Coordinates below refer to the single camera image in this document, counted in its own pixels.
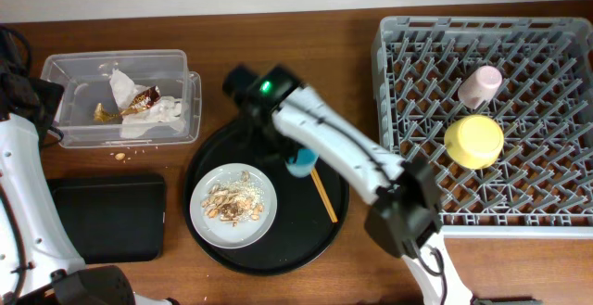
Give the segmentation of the yellow bowl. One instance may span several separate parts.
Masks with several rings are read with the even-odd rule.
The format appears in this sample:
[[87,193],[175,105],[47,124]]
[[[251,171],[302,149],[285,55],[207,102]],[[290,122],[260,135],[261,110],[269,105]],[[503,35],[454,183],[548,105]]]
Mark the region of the yellow bowl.
[[495,163],[504,145],[501,127],[484,115],[471,115],[452,123],[446,130],[444,145],[448,155],[471,170]]

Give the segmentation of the food scraps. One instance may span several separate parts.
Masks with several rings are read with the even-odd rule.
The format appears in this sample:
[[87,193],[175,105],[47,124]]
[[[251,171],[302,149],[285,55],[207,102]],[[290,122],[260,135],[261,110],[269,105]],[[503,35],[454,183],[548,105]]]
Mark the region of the food scraps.
[[263,190],[255,186],[250,172],[241,171],[237,180],[216,182],[201,208],[207,218],[232,227],[240,222],[258,221],[265,210]]

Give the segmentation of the pink cup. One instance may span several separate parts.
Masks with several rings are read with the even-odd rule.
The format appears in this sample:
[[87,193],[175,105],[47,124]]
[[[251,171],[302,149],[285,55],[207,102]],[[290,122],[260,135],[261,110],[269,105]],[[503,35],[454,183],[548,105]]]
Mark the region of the pink cup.
[[464,106],[477,109],[494,97],[502,80],[502,74],[496,67],[482,66],[461,84],[458,98]]

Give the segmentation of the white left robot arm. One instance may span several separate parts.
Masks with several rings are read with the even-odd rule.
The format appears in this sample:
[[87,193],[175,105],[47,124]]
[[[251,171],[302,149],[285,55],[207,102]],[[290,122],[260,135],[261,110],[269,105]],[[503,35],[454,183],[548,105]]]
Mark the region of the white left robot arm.
[[114,265],[87,267],[59,219],[40,151],[63,86],[30,75],[32,51],[1,28],[1,279],[4,304],[148,304]]

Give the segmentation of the grey plate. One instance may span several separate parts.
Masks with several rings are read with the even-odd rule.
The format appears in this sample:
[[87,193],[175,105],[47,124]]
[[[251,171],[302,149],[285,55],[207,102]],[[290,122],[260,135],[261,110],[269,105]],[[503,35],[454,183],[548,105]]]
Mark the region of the grey plate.
[[[256,187],[263,190],[265,210],[258,221],[240,222],[236,227],[229,223],[209,219],[204,215],[201,202],[216,182],[234,181],[241,171],[251,173]],[[189,203],[190,225],[209,244],[218,248],[236,249],[249,246],[262,238],[275,219],[277,196],[268,177],[260,170],[242,163],[229,163],[208,172],[191,191]]]

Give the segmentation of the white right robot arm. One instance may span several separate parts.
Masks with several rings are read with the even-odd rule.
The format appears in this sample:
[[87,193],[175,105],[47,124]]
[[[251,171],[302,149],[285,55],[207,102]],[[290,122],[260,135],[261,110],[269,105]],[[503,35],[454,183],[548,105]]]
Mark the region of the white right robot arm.
[[441,190],[422,158],[406,160],[376,144],[333,111],[313,87],[277,65],[258,75],[239,65],[223,92],[252,131],[259,156],[290,162],[310,149],[369,205],[364,228],[389,255],[405,261],[426,304],[471,304],[441,232]]

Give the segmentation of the white tissue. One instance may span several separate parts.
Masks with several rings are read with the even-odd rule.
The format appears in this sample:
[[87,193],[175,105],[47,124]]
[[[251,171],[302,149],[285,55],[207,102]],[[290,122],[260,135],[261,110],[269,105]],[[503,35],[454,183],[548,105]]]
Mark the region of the white tissue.
[[[114,69],[109,81],[112,94],[119,111],[132,106],[133,99],[149,87],[135,84],[131,78],[120,70]],[[151,101],[147,109],[138,113],[122,116],[120,136],[125,139],[139,138],[148,131],[147,123],[177,121],[182,113],[182,100],[170,95],[162,95],[155,85],[158,96]]]

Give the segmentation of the gold snack wrapper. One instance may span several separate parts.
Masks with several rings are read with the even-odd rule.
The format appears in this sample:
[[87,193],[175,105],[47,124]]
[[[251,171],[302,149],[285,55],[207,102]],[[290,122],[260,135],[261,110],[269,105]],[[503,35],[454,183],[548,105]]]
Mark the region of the gold snack wrapper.
[[119,113],[107,112],[101,103],[98,103],[94,112],[94,121],[97,122],[109,122],[123,116],[134,115],[140,112],[144,112],[152,108],[161,98],[160,91],[157,86],[152,86],[143,92],[137,94],[131,104],[120,111]]

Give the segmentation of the blue cup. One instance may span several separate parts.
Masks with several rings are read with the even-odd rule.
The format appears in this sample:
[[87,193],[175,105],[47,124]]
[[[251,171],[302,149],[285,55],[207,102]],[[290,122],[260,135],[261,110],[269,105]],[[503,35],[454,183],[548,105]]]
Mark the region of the blue cup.
[[285,162],[286,169],[297,178],[304,178],[311,174],[319,155],[307,148],[301,148],[294,157]]

